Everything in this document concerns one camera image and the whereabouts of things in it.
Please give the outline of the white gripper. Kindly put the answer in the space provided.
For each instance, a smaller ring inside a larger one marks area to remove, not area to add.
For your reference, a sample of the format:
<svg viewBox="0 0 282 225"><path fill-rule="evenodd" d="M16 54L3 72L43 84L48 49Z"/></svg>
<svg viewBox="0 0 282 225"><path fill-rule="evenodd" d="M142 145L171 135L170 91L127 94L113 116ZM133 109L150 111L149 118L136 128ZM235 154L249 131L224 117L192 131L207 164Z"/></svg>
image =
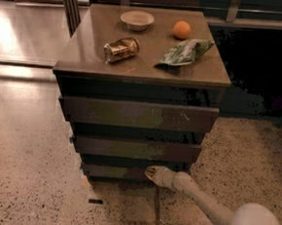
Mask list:
<svg viewBox="0 0 282 225"><path fill-rule="evenodd" d="M160 166L149 166L145 169L145 175L148 177L148 179L157 184L157 186L175 191L182 190L182 172L176 172L174 170Z"/></svg>

